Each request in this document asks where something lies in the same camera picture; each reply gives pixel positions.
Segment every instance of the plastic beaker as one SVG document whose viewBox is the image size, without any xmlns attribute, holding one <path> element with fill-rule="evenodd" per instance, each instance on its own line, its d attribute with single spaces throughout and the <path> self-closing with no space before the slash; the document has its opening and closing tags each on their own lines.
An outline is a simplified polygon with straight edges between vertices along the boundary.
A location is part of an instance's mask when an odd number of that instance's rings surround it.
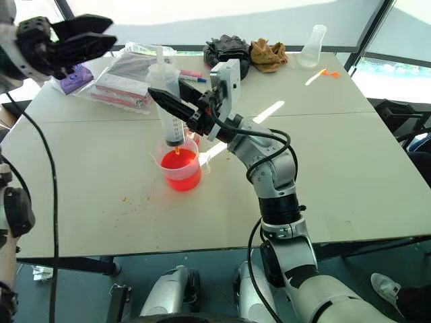
<svg viewBox="0 0 431 323">
<path fill-rule="evenodd" d="M 187 126 L 184 126 L 183 129 L 184 136 L 192 139 L 194 142 L 196 142 L 196 145 L 199 146 L 199 143 L 201 142 L 201 136 L 199 136 L 197 133 L 194 133 Z"/>
<path fill-rule="evenodd" d="M 312 68 L 319 63 L 325 33 L 325 25 L 314 25 L 310 38 L 298 56 L 298 62 L 301 66 Z"/>
<path fill-rule="evenodd" d="M 169 186 L 181 192 L 196 187 L 201 181 L 201 175 L 209 173 L 208 159 L 204 163 L 207 169 L 202 171 L 197 145 L 194 140 L 188 137 L 179 146 L 178 154 L 173 147 L 160 142 L 156 145 L 152 157 L 161 169 Z"/>
</svg>

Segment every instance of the black glove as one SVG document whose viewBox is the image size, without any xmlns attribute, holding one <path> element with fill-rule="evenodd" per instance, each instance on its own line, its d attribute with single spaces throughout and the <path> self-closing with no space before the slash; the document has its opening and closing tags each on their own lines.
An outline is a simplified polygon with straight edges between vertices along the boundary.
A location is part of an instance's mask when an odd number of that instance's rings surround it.
<svg viewBox="0 0 431 323">
<path fill-rule="evenodd" d="M 203 61 L 211 68 L 219 62 L 227 62 L 229 59 L 240 60 L 241 79 L 247 76 L 250 67 L 250 46 L 237 36 L 229 37 L 223 35 L 220 39 L 212 38 L 212 42 L 207 42 L 203 47 Z"/>
</svg>

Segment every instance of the metal bracket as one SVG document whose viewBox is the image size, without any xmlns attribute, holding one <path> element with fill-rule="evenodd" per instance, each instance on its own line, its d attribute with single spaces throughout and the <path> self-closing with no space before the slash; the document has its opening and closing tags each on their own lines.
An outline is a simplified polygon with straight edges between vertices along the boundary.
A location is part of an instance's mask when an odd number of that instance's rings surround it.
<svg viewBox="0 0 431 323">
<path fill-rule="evenodd" d="M 108 315 L 106 316 L 106 323 L 121 322 L 124 306 L 126 303 L 130 302 L 131 292 L 132 287 L 126 285 L 120 286 L 118 284 L 114 284 L 110 288 L 109 295 L 111 295 L 111 299 Z"/>
<path fill-rule="evenodd" d="M 209 74 L 212 88 L 226 84 L 226 97 L 222 101 L 219 109 L 219 119 L 225 121 L 233 105 L 240 96 L 240 61 L 239 59 L 230 59 L 227 62 L 218 63 Z M 208 134 L 208 140 L 213 141 L 220 130 L 220 126 L 215 124 Z"/>
</svg>

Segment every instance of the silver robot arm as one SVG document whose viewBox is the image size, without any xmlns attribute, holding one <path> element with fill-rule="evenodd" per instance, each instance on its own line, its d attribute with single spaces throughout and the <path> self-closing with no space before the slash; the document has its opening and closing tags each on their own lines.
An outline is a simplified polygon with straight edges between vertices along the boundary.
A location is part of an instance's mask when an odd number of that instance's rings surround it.
<svg viewBox="0 0 431 323">
<path fill-rule="evenodd" d="M 259 198 L 261 227 L 267 238 L 260 247 L 265 276 L 272 285 L 284 289 L 300 322 L 393 322 L 342 282 L 318 272 L 305 219 L 301 214 L 304 207 L 298 204 L 296 198 L 294 157 L 285 150 L 254 166 L 259 160 L 278 151 L 283 144 L 272 138 L 240 133 L 258 131 L 275 135 L 239 115 L 226 117 L 228 113 L 224 105 L 228 105 L 229 112 L 234 103 L 232 97 L 238 97 L 240 87 L 235 76 L 239 74 L 239 64 L 235 66 L 231 61 L 219 63 L 214 68 L 215 73 L 211 71 L 212 92 L 202 95 L 180 81 L 181 98 L 196 105 L 197 111 L 168 92 L 150 88 L 149 93 L 163 109 L 187 122 L 190 130 L 227 143 L 228 150 L 248 169 L 248 179 Z M 214 124 L 217 118 L 223 119 L 226 127 L 217 127 L 218 124 Z"/>
</svg>

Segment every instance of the white sneaker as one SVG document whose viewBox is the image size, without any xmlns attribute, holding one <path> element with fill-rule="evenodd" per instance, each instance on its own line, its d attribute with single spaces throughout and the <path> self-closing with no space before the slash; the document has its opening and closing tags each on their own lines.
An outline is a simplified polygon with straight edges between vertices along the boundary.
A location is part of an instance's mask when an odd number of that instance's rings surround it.
<svg viewBox="0 0 431 323">
<path fill-rule="evenodd" d="M 398 292 L 401 289 L 401 285 L 394 282 L 389 277 L 382 274 L 374 273 L 371 275 L 372 288 L 378 293 L 378 295 L 385 301 L 390 303 L 397 311 L 402 315 L 397 306 Z"/>
</svg>

